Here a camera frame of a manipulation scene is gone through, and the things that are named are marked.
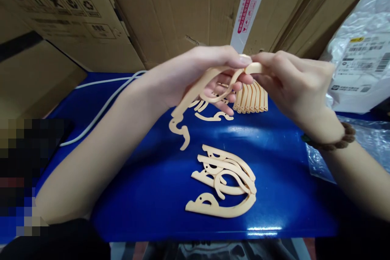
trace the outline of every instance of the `beaded bracelet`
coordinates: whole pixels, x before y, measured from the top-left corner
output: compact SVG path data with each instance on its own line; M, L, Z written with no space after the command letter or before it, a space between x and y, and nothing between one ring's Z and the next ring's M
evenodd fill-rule
M314 147L317 150L324 151L333 151L336 149L347 148L348 144L355 141L356 130L348 123L341 123L345 129L345 134L342 139L336 143L317 143L310 139L306 134L301 136L303 142L306 142L308 145Z

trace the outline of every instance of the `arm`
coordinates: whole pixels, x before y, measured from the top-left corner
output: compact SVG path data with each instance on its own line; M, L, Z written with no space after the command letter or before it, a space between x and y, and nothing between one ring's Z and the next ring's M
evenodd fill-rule
M95 129L49 175L35 200L39 215L48 224L89 215L135 147L166 110L180 103L189 85L212 66L245 68L250 63L250 58L241 58L230 46L198 47L132 82ZM220 93L224 88L217 82L229 83L230 77L221 74L207 85L204 93ZM240 80L253 82L250 76ZM241 86L237 82L233 90L239 91ZM233 92L227 99L234 101ZM233 114L222 101L215 106Z
M335 112L325 106L332 64L300 59L286 52L260 53L252 59L272 72L255 76L260 85L313 141L341 140L344 128ZM355 204L390 221L390 175L358 142L344 149L321 151L321 155L339 187Z

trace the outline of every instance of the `red and white label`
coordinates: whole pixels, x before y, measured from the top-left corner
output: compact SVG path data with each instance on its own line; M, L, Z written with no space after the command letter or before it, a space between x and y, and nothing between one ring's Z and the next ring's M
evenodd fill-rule
M261 0L241 0L230 45L242 54Z

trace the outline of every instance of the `pixelated area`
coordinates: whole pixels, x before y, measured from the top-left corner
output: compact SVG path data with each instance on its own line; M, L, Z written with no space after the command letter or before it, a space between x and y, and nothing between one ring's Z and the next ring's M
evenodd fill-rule
M47 233L35 206L35 186L68 124L61 119L0 121L0 217L15 218L10 222L16 223L8 236ZM0 230L13 229L0 226Z

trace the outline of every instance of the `fingernail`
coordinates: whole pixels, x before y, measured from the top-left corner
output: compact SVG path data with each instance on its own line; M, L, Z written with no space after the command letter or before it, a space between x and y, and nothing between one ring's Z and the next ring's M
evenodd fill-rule
M252 63L252 59L247 55L240 55L240 63L242 65L249 65L250 63Z

